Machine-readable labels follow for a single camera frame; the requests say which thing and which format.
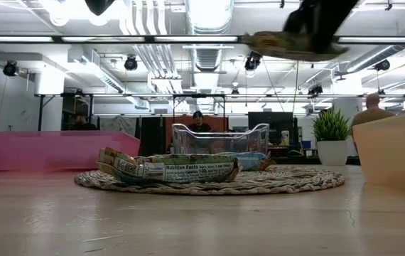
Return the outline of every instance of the person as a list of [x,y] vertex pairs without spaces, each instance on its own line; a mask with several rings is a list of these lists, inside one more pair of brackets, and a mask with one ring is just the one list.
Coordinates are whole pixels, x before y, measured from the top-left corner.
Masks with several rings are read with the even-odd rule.
[[212,127],[203,122],[204,117],[201,111],[193,113],[193,123],[188,126],[188,129],[192,132],[211,132]]
[[[300,8],[289,16],[283,31],[286,48],[317,54],[339,55],[348,49],[333,44],[333,36],[355,7],[358,0],[303,0]],[[307,44],[297,43],[298,34],[305,29]]]
[[365,102],[365,104],[367,106],[367,110],[365,110],[359,114],[356,114],[354,116],[354,118],[352,119],[350,133],[354,140],[354,143],[355,143],[355,138],[352,133],[352,128],[354,126],[394,116],[394,114],[392,114],[386,110],[380,109],[379,102],[380,102],[380,98],[379,98],[378,94],[368,95],[367,100]]
[[93,131],[97,127],[93,124],[87,123],[87,118],[84,113],[78,112],[75,115],[75,124],[70,127],[72,131]]

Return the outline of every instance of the pink plastic bin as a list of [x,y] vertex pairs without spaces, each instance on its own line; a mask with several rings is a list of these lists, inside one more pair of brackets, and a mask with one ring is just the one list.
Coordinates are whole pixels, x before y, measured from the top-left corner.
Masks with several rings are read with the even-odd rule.
[[96,169],[107,146],[138,156],[139,140],[123,132],[0,132],[0,170]]

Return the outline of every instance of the woven placemat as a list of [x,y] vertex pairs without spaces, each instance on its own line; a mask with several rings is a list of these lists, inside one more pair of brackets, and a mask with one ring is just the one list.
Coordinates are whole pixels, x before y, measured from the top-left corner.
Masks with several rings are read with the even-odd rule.
[[75,183],[88,188],[130,193],[181,195],[248,195],[298,193],[339,186],[345,178],[334,171],[297,166],[270,166],[267,171],[243,171],[234,182],[222,183],[148,183],[129,185],[101,171],[76,175]]

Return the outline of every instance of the green plant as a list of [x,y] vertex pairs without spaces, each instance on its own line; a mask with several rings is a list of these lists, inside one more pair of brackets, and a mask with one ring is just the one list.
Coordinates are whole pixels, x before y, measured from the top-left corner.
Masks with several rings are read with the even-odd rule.
[[313,134],[316,141],[342,141],[346,140],[350,134],[347,125],[348,118],[343,117],[340,110],[333,109],[321,112],[313,121]]

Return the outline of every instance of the tan container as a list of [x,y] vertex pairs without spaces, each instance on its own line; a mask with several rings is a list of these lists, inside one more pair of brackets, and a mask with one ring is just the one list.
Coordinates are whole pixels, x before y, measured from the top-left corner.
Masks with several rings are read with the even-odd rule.
[[367,183],[405,190],[405,114],[353,130]]

